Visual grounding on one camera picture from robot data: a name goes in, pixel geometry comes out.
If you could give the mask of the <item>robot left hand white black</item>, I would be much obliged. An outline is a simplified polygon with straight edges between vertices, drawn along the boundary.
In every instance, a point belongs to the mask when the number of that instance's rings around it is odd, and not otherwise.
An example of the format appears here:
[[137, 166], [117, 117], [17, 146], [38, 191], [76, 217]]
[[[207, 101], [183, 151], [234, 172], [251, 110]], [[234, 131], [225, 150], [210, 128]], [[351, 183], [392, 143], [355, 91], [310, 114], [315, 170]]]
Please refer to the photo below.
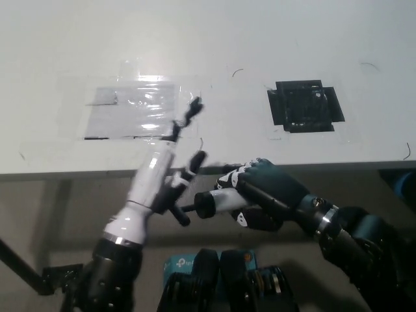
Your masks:
[[126, 206], [136, 211], [140, 208], [151, 208], [175, 158], [177, 141], [182, 130], [191, 124], [193, 117], [202, 109], [202, 99], [197, 96], [188, 104], [183, 116], [178, 120], [173, 120], [168, 130], [153, 145], [151, 151], [145, 156], [144, 163], [136, 172], [127, 195]]

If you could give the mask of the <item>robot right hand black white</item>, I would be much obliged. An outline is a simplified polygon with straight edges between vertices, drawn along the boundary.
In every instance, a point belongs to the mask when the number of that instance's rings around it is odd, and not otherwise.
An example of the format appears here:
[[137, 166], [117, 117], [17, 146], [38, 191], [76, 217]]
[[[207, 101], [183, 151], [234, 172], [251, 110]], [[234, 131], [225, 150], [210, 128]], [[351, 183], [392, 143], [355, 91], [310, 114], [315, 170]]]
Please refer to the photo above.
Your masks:
[[231, 212], [243, 227], [278, 231], [286, 221], [297, 223], [307, 235], [314, 235], [324, 214], [324, 204], [305, 186], [267, 159], [256, 159], [223, 175], [216, 189], [236, 189], [248, 207]]

